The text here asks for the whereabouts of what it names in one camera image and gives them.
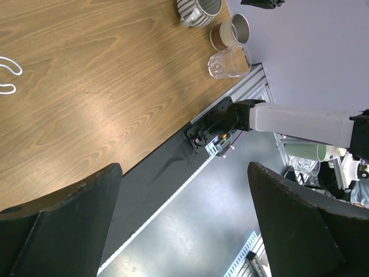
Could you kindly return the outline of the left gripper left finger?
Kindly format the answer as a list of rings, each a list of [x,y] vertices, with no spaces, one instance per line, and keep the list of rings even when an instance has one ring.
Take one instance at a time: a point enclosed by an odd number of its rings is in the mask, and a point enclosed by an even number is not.
[[[121,180],[112,163],[1,211],[1,276],[96,276]]]

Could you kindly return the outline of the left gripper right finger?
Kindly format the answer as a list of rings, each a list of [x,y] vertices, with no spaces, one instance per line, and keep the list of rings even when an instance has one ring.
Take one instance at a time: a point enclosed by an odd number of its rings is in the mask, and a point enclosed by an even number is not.
[[[272,276],[368,276],[368,209],[247,169]]]

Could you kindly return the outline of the clear faceted glass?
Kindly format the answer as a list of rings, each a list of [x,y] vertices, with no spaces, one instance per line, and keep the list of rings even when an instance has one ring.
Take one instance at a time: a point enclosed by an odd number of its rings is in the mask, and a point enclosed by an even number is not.
[[[212,55],[207,66],[215,79],[244,77],[251,72],[251,54],[246,46],[236,44]]]

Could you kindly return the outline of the grey striped round mug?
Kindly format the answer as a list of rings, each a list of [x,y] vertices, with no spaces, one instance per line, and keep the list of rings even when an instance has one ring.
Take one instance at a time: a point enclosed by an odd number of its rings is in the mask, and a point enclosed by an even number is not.
[[[176,7],[180,24],[186,28],[205,27],[219,15],[223,4],[221,0],[179,0]]]

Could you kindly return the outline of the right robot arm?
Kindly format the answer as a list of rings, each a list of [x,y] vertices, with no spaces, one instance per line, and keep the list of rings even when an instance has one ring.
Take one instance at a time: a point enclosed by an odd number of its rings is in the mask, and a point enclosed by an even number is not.
[[[243,100],[208,119],[214,134],[274,132],[368,159],[368,2],[231,1],[274,102]]]

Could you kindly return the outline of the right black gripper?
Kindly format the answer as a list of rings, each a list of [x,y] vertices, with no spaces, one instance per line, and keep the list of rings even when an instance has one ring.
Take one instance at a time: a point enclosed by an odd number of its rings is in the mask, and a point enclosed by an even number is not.
[[[285,3],[285,0],[241,0],[241,5],[253,6],[256,8],[277,8]]]

